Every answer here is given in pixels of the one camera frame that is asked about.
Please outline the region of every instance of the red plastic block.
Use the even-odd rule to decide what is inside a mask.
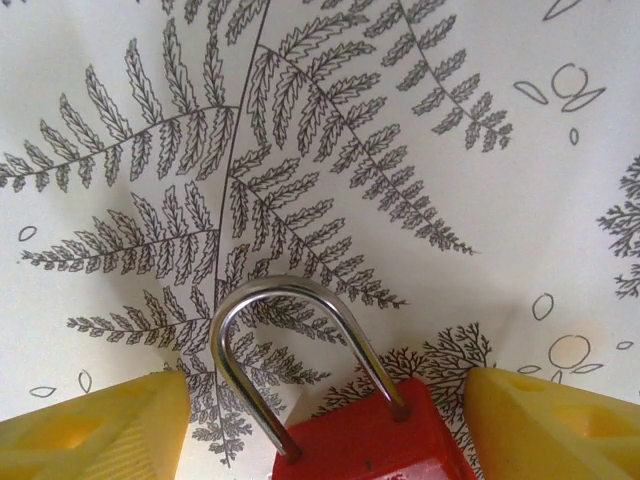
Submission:
[[[302,449],[294,465],[277,455],[273,480],[475,480],[417,379],[397,385],[411,408],[400,423],[378,392],[322,417],[294,425],[289,433]]]

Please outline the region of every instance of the yellow plastic piece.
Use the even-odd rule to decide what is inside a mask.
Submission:
[[[184,375],[153,373],[0,423],[0,479],[173,479],[188,423]]]
[[[486,480],[640,479],[640,405],[477,368],[464,414]]]

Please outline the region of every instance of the padlock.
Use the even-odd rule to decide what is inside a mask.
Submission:
[[[290,427],[282,425],[232,354],[232,320],[251,303],[293,296],[326,311],[377,392]],[[272,480],[475,480],[431,400],[411,378],[395,385],[347,306],[322,285],[289,275],[254,279],[219,306],[211,327],[214,361],[277,450]]]

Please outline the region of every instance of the white paper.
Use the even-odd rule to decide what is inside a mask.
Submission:
[[[351,289],[476,468],[473,366],[639,401],[640,5],[3,3],[0,419],[180,368],[178,478],[267,478],[208,326],[284,272]],[[288,423],[367,391],[317,312],[240,327]]]

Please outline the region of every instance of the metal shackle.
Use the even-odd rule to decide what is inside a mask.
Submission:
[[[257,300],[276,296],[292,296],[321,307],[333,319],[347,345],[384,396],[394,420],[401,422],[408,418],[409,407],[353,314],[337,295],[311,280],[289,275],[251,280],[234,290],[215,312],[211,326],[211,353],[229,386],[288,463],[295,463],[302,452],[238,365],[233,357],[230,338],[232,320],[242,309]]]

